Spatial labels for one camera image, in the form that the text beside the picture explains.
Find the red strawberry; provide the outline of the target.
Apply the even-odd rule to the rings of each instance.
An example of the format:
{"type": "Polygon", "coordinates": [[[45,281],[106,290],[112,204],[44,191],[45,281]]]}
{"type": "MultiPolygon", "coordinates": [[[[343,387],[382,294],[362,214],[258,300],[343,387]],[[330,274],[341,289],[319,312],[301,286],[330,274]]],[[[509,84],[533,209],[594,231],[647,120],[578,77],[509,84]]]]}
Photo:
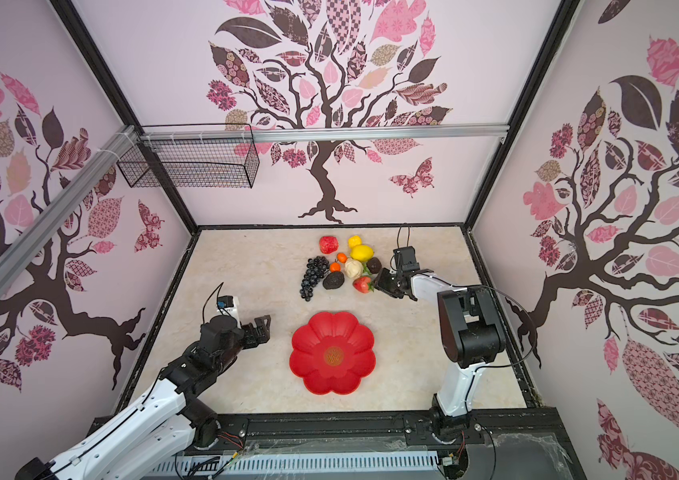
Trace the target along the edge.
{"type": "Polygon", "coordinates": [[[361,276],[353,281],[353,288],[362,294],[367,294],[373,291],[373,278],[361,276]]]}

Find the cream pear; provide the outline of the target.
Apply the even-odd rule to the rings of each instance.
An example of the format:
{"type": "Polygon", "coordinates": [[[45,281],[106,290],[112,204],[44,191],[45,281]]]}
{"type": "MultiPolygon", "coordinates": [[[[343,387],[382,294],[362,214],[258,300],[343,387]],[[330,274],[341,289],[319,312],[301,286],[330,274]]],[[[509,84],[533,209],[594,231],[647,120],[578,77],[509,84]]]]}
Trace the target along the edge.
{"type": "Polygon", "coordinates": [[[343,267],[343,269],[345,270],[345,276],[347,276],[347,278],[350,280],[355,280],[361,277],[363,272],[365,272],[365,266],[363,265],[363,262],[353,258],[349,258],[347,261],[345,261],[345,267],[343,267]]]}

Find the dark avocado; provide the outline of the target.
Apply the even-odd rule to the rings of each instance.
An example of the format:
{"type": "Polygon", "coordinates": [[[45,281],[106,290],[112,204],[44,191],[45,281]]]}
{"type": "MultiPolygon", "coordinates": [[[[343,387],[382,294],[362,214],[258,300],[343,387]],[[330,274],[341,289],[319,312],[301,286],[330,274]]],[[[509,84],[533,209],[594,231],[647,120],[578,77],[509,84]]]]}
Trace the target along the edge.
{"type": "Polygon", "coordinates": [[[322,287],[325,290],[337,290],[345,284],[345,274],[335,271],[330,272],[323,280],[322,287]]]}

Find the red flower-shaped bowl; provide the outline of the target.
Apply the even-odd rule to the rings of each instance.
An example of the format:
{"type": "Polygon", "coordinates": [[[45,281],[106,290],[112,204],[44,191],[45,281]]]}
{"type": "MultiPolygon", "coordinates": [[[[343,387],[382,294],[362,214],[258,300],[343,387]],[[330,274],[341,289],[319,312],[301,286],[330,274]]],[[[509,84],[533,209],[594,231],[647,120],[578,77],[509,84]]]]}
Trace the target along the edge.
{"type": "Polygon", "coordinates": [[[375,336],[349,312],[320,312],[291,338],[289,369],[314,395],[349,395],[377,367],[375,336]]]}

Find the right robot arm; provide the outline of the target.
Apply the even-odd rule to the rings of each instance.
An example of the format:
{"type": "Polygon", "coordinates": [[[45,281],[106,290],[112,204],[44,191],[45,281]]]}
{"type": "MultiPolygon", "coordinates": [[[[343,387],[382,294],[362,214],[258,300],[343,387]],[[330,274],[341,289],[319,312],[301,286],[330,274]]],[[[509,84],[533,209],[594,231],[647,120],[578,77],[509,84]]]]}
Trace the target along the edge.
{"type": "Polygon", "coordinates": [[[529,312],[495,288],[457,285],[429,270],[395,273],[385,268],[373,280],[373,288],[392,298],[437,306],[441,346],[451,367],[435,394],[431,416],[442,424],[469,419],[481,377],[489,369],[503,367],[495,359],[507,348],[507,336],[495,296],[503,296],[521,320],[529,319],[529,312]]]}

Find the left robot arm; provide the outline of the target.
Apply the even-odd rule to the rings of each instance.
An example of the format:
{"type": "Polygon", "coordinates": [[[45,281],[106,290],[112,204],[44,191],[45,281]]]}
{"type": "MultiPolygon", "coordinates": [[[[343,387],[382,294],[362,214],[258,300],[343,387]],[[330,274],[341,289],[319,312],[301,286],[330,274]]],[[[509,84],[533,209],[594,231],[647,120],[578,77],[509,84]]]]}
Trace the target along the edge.
{"type": "Polygon", "coordinates": [[[93,434],[53,460],[34,458],[17,479],[140,479],[190,446],[209,446],[217,414],[199,396],[233,366],[238,354],[269,342],[268,315],[242,324],[217,315],[200,326],[199,340],[161,369],[155,382],[93,434]]]}

